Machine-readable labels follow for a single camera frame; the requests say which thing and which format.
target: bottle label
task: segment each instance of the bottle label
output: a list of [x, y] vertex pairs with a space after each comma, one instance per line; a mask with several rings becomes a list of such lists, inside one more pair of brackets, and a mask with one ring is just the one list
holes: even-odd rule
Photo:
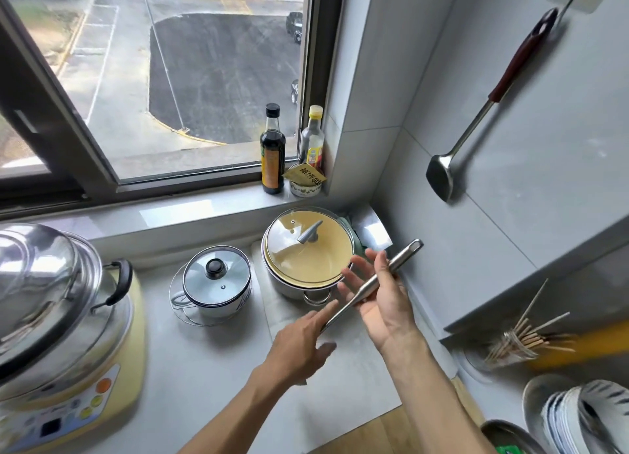
[[317, 171], [321, 169], [321, 160], [323, 155], [323, 146], [318, 148], [309, 148], [306, 155], [306, 162], [309, 166], [313, 166]]
[[279, 187], [279, 151], [262, 148], [262, 185], [269, 189]]

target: glass pane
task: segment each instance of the glass pane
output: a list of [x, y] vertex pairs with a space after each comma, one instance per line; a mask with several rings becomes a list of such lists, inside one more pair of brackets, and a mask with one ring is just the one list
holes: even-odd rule
[[0, 115], [0, 178], [48, 172], [41, 159]]
[[303, 0], [11, 2], [121, 180], [296, 155]]

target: black car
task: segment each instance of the black car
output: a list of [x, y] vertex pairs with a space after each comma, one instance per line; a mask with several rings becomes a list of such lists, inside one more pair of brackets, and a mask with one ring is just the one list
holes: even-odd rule
[[297, 104], [299, 100], [299, 79], [293, 79], [291, 83], [291, 101], [294, 105]]
[[295, 43], [301, 43], [301, 28], [304, 14], [300, 11], [292, 11], [286, 17], [286, 32], [293, 37]]

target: wooden floor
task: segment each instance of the wooden floor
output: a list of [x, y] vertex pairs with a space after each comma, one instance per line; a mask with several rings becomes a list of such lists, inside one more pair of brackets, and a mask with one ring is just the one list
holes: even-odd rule
[[[459, 378], [452, 379], [459, 399], [477, 425], [484, 422], [474, 399]], [[311, 454], [421, 454], [420, 443], [400, 406], [315, 449]]]

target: soy sauce bottle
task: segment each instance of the soy sauce bottle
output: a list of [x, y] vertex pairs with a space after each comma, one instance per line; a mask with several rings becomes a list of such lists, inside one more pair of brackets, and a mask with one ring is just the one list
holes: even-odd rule
[[260, 136], [262, 187], [268, 194], [279, 194], [284, 187], [284, 158], [286, 138], [279, 131], [279, 105], [266, 105], [267, 125]]

